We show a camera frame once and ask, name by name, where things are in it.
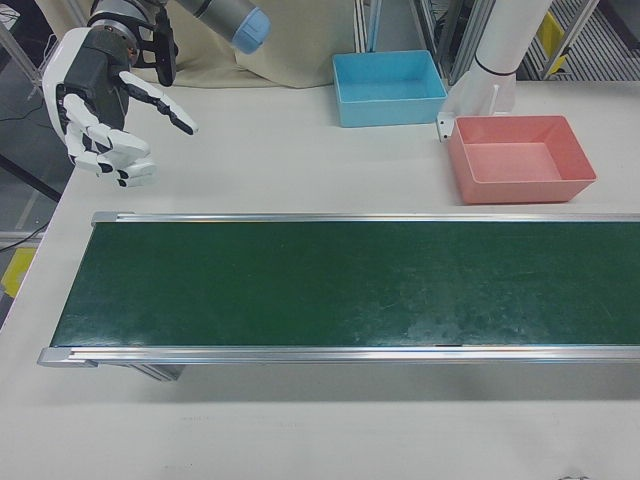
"table surface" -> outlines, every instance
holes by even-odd
[[[568,204],[527,206],[462,206],[433,125],[341,129],[331,88],[171,94],[201,131],[135,105],[158,182],[74,172],[0,332],[3,478],[637,475],[633,365],[189,367],[166,385],[35,362],[96,211],[639,213],[640,84],[518,85],[515,113],[565,115],[599,176]]]

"metal bracket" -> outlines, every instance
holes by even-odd
[[[75,359],[71,348],[43,348],[38,357],[38,365],[43,367],[97,367],[93,360]]]
[[[436,126],[438,127],[438,137],[440,137],[441,142],[445,142],[451,138],[455,119],[456,117],[450,112],[440,112],[438,114]]]
[[[118,221],[120,214],[132,215],[134,212],[95,212],[91,217],[91,226],[95,227],[96,223],[113,223]]]

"cable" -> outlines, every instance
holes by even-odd
[[[44,98],[42,100],[40,100],[40,105],[38,105],[37,107],[32,108],[31,110],[29,110],[27,113],[25,113],[21,117],[0,118],[0,122],[12,122],[12,121],[15,121],[15,120],[24,120],[25,118],[27,118],[29,115],[31,115],[36,110],[40,110],[43,106],[44,106]],[[42,125],[41,123],[38,123],[38,122],[36,122],[34,120],[31,120],[31,119],[29,119],[29,120],[31,122],[35,123],[39,127],[51,128],[49,125]]]
[[[0,248],[0,253],[6,252],[7,250],[11,250],[12,248],[17,247],[18,245],[22,245],[23,243],[28,242],[29,240],[31,240],[33,237],[35,237],[38,233],[40,233],[42,230],[44,230],[48,226],[49,226],[49,222],[45,223],[44,225],[42,225],[37,230],[34,230],[33,233],[31,233],[28,237],[25,237],[22,240],[19,240],[16,243],[13,243],[13,244],[9,245],[8,247]]]
[[[38,105],[37,107],[32,108],[31,110],[29,110],[27,113],[25,113],[21,117],[0,118],[0,122],[9,122],[9,121],[13,121],[13,120],[24,120],[25,118],[27,118],[29,115],[31,115],[36,110],[40,110],[43,105],[44,105],[44,98],[42,100],[40,100],[40,105]]]

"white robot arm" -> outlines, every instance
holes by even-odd
[[[244,53],[252,53],[269,33],[269,20],[248,0],[178,0]],[[175,78],[173,33],[166,0],[98,0],[90,28],[69,31],[43,75],[43,91],[54,130],[78,166],[123,187],[150,183],[156,166],[149,145],[122,131],[129,97],[154,105],[180,130],[198,126],[158,88],[130,72],[155,68],[170,86]],[[153,63],[143,51],[153,52]]]

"white robot finger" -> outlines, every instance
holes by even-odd
[[[90,172],[101,174],[104,168],[98,162],[98,154],[91,151],[84,151],[75,158],[76,167]]]
[[[151,151],[147,142],[122,130],[109,129],[107,137],[114,152],[131,158],[129,163],[145,158]]]
[[[95,127],[100,123],[98,118],[89,111],[84,100],[75,93],[65,96],[62,105],[69,121],[75,123],[84,133],[89,127]]]
[[[167,115],[171,123],[183,132],[193,135],[198,131],[198,124],[168,95],[131,72],[123,71],[118,75],[133,98],[155,105],[160,113]]]
[[[121,187],[141,187],[143,185],[149,185],[155,182],[153,175],[143,175],[141,177],[134,177],[128,179],[118,179],[118,185]]]
[[[64,143],[67,145],[67,152],[71,160],[75,162],[78,155],[84,153],[87,149],[82,143],[82,130],[73,123],[67,125],[67,131],[64,134]]]
[[[120,178],[123,180],[131,180],[136,177],[153,175],[156,173],[156,164],[150,158],[144,161],[136,162],[126,168],[118,170]]]

